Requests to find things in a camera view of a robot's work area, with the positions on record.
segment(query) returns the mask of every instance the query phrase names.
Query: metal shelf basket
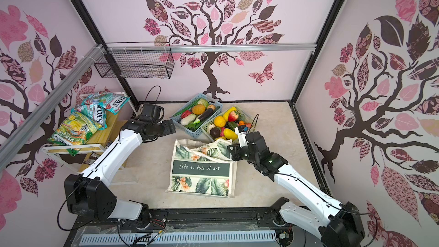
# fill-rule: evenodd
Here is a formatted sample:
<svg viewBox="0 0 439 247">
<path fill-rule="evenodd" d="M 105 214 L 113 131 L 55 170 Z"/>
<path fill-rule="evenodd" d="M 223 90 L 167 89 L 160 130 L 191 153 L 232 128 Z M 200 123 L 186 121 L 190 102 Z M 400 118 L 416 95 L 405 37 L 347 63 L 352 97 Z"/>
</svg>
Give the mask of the metal shelf basket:
<svg viewBox="0 0 439 247">
<path fill-rule="evenodd" d="M 158 42 L 160 49 L 111 50 L 94 64 L 102 78 L 171 78 L 174 68 L 169 42 Z"/>
</svg>

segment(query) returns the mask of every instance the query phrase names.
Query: eggplant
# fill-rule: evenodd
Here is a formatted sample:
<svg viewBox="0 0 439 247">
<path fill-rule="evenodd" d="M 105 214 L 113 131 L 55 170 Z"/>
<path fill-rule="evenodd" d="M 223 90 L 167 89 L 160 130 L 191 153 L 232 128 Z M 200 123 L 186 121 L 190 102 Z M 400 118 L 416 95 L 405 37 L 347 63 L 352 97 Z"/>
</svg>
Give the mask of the eggplant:
<svg viewBox="0 0 439 247">
<path fill-rule="evenodd" d="M 197 119 L 194 120 L 194 124 L 206 121 L 208 118 L 210 118 L 211 115 L 213 115 L 213 109 L 209 108 L 204 111 L 204 113 L 200 114 Z"/>
</svg>

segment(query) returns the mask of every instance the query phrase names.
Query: fox's candy bag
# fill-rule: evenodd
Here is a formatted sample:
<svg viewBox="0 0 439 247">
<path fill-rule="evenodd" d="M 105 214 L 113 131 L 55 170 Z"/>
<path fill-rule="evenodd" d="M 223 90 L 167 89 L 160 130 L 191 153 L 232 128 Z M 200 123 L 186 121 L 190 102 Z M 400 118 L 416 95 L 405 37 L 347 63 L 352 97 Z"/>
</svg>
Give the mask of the fox's candy bag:
<svg viewBox="0 0 439 247">
<path fill-rule="evenodd" d="M 82 113 L 74 111 L 47 140 L 61 145 L 82 145 L 101 127 Z M 67 149 L 72 156 L 79 150 Z"/>
<path fill-rule="evenodd" d="M 97 104 L 113 114 L 117 114 L 128 100 L 129 97 L 113 94 L 109 91 L 98 91 L 84 99 L 82 105 Z"/>
<path fill-rule="evenodd" d="M 107 128 L 107 124 L 105 123 L 107 120 L 107 113 L 101 106 L 96 104 L 78 105 L 75 108 L 72 108 L 71 112 L 73 113 L 74 111 L 78 111 L 100 124 L 102 127 L 99 130 Z"/>
</svg>

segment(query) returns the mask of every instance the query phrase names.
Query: strawberry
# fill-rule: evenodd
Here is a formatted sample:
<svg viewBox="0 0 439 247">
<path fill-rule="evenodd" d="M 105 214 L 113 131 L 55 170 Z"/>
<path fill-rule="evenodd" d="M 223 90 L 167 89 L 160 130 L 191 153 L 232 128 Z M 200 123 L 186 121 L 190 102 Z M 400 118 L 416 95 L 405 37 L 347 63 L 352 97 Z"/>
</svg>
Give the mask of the strawberry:
<svg viewBox="0 0 439 247">
<path fill-rule="evenodd" d="M 228 120 L 231 121 L 231 122 L 233 122 L 233 121 L 236 121 L 236 120 L 238 119 L 238 117 L 239 117 L 239 116 L 236 114 L 235 111 L 231 111 L 231 112 L 229 113 L 229 118 L 228 118 Z"/>
</svg>

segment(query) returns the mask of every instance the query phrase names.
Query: black frame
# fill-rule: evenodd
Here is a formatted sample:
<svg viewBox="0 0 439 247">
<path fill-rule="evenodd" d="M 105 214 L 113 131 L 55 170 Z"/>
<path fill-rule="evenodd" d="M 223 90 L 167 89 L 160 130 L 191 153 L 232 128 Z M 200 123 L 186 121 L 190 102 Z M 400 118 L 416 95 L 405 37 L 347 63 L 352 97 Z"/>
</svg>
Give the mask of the black frame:
<svg viewBox="0 0 439 247">
<path fill-rule="evenodd" d="M 102 44 L 102 46 L 104 47 L 104 49 L 107 51 L 107 45 L 105 43 L 105 41 L 103 40 L 101 33 L 99 32 L 99 30 L 96 27 L 96 24 L 94 23 L 93 19 L 91 18 L 90 14 L 88 13 L 87 9 L 85 8 L 84 3 L 82 2 L 82 0 L 70 0 L 73 3 L 73 6 L 75 7 L 76 11 L 78 12 L 78 14 L 80 15 L 81 19 L 83 20 L 85 26 L 87 27 L 87 29 L 89 30 L 91 36 L 93 37 L 93 39 L 95 40 L 96 43 L 98 44 Z M 317 43 L 316 43 L 316 48 L 315 51 L 312 53 L 312 55 L 310 56 L 310 58 L 308 59 L 308 62 L 305 65 L 305 68 L 300 76 L 299 79 L 299 83 L 294 91 L 294 94 L 291 98 L 291 100 L 242 100 L 242 101 L 223 101 L 223 102 L 288 102 L 292 111 L 292 114 L 294 116 L 295 122 L 298 126 L 299 132 L 300 132 L 300 136 L 302 138 L 303 144 L 305 146 L 305 149 L 307 151 L 308 157 L 310 159 L 311 162 L 311 166 L 314 170 L 317 182 L 319 183 L 319 187 L 320 189 L 326 193 L 331 195 L 330 189 L 327 185 L 326 179 L 322 173 L 322 169 L 320 168 L 320 165 L 318 163 L 317 157 L 314 153 L 314 150 L 312 148 L 312 145 L 310 143 L 310 140 L 308 138 L 308 135 L 306 134 L 305 128 L 302 124 L 302 121 L 300 119 L 299 113 L 296 109 L 296 103 L 297 100 L 300 96 L 300 93 L 303 90 L 303 87 L 305 86 L 306 80 L 308 79 L 311 70 L 324 46 L 324 43 L 326 41 L 326 38 L 329 35 L 329 32 L 337 18 L 337 15 L 341 9 L 341 7 L 343 6 L 343 3 L 345 2 L 345 0 L 334 0 L 334 3 L 332 4 L 331 10 L 326 18 L 326 21 L 323 25 L 323 28 L 319 34 L 319 37 L 317 39 Z M 114 59 L 112 59 L 113 57 L 108 54 L 108 62 L 109 63 L 115 63 Z M 127 80 L 123 77 L 120 76 L 120 71 L 118 70 L 117 65 L 114 65 L 113 70 L 115 71 L 116 77 L 119 80 L 120 84 L 122 85 L 122 87 L 124 88 L 125 92 L 127 93 L 127 95 L 131 96 L 131 100 L 134 104 L 134 106 L 136 108 L 138 108 L 140 106 L 140 101 L 138 101 L 131 89 L 131 87 L 129 86 Z M 187 102 L 187 101 L 160 101 L 159 103 L 183 103 L 183 102 Z M 203 208 L 196 208 L 196 209 L 154 209 L 154 212 L 159 212 L 161 214 L 167 214 L 167 215 L 171 215 L 171 214 L 186 214 L 186 215 L 194 215 L 196 217 L 193 218 L 187 218 L 184 220 L 180 220 L 183 221 L 184 223 L 200 223 L 200 219 L 199 219 L 199 215 L 197 214 L 205 214 L 206 211 L 212 211 L 215 210 L 216 213 L 218 214 L 215 217 L 211 217 L 209 219 L 206 219 L 206 222 L 208 221 L 214 221 L 214 222 L 227 222 L 227 221 L 231 221 L 230 217 L 232 215 L 240 215 L 242 216 L 242 220 L 240 220 L 241 222 L 245 221 L 257 221 L 258 222 L 258 226 L 260 227 L 267 227 L 267 226 L 263 226 L 264 224 L 261 223 L 261 221 L 258 219 L 257 216 L 259 216 L 260 214 L 262 215 L 266 215 L 266 212 L 268 210 L 270 210 L 270 207 L 250 207 L 250 208 L 207 208 L 207 209 L 203 209 Z M 84 224 L 85 222 L 89 221 L 89 219 L 85 219 L 83 217 L 78 217 L 75 225 L 74 226 L 78 226 L 81 224 Z M 101 222 L 101 221 L 92 221 L 89 223 L 90 226 L 93 225 L 114 225 L 116 222 L 115 221 L 105 221 L 105 222 Z M 72 230 L 69 234 L 68 239 L 66 240 L 64 247 L 69 247 L 71 242 L 73 241 L 75 234 L 76 234 L 77 229 Z"/>
</svg>

